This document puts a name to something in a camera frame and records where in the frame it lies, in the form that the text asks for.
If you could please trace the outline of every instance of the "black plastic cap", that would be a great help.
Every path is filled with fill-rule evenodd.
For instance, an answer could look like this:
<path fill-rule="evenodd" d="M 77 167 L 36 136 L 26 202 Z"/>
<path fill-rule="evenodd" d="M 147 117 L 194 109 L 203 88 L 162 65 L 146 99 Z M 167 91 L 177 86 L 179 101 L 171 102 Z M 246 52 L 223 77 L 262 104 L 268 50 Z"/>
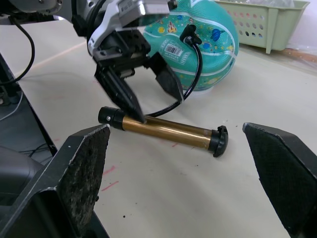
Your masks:
<path fill-rule="evenodd" d="M 219 126 L 218 130 L 212 130 L 208 150 L 213 152 L 215 158 L 220 157 L 227 148 L 228 140 L 227 128 L 224 125 Z"/>
<path fill-rule="evenodd" d="M 101 124 L 109 124 L 110 126 L 123 130 L 122 123 L 125 114 L 117 108 L 103 107 L 98 113 L 98 121 Z"/>

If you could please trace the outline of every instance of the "light green basket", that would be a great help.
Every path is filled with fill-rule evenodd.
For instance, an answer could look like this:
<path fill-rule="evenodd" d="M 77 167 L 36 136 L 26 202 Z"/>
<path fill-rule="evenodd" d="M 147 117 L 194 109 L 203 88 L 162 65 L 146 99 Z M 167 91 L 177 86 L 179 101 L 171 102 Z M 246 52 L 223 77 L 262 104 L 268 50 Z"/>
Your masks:
<path fill-rule="evenodd" d="M 226 0 L 217 3 L 233 18 L 239 42 L 266 48 L 267 54 L 271 50 L 281 51 L 286 48 L 289 38 L 309 4 L 307 1 L 294 1 L 294 8 L 285 8 Z"/>

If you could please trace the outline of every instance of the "white table surface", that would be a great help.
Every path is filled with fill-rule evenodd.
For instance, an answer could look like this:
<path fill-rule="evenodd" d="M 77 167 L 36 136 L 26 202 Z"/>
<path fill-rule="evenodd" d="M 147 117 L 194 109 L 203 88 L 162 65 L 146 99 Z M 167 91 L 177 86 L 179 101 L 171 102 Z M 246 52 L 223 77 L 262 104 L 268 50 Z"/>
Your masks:
<path fill-rule="evenodd" d="M 85 40 L 68 22 L 24 26 L 34 38 L 36 62 L 20 85 L 59 148 L 69 135 L 98 124 L 100 107 L 112 103 L 94 79 Z M 16 27 L 1 26 L 0 52 L 18 75 L 30 46 Z M 148 70 L 138 69 L 127 82 L 146 113 L 173 101 Z M 95 205 L 111 238 L 289 237 L 259 182 L 242 125 L 294 133 L 316 153 L 316 89 L 312 74 L 240 52 L 210 93 L 162 116 L 210 129 L 227 126 L 229 144 L 221 158 L 112 129 Z"/>

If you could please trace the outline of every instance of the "gold cylinder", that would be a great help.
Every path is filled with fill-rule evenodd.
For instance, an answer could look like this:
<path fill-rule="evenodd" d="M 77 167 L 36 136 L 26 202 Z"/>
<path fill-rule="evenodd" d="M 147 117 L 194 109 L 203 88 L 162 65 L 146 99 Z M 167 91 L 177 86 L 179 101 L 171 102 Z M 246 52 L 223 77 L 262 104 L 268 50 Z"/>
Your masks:
<path fill-rule="evenodd" d="M 176 143 L 186 144 L 208 150 L 211 130 L 145 116 L 145 124 L 125 116 L 122 128 L 139 134 L 158 137 Z"/>

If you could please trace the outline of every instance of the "red marker stain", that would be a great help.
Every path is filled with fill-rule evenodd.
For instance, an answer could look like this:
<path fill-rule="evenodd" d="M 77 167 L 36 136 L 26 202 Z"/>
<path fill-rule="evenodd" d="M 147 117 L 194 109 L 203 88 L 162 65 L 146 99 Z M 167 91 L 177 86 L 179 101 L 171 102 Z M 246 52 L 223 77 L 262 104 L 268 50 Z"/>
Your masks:
<path fill-rule="evenodd" d="M 114 185 L 117 184 L 117 183 L 119 183 L 119 181 L 116 181 L 116 182 L 114 182 L 113 184 L 110 184 L 108 187 L 103 188 L 101 191 L 103 192 L 103 191 L 107 190 L 108 188 L 114 186 Z"/>
<path fill-rule="evenodd" d="M 112 167 L 109 170 L 106 170 L 106 171 L 103 172 L 103 176 L 108 174 L 108 173 L 110 173 L 110 172 L 112 172 L 112 171 L 114 171 L 114 169 L 115 169 L 115 166 L 112 165 Z"/>

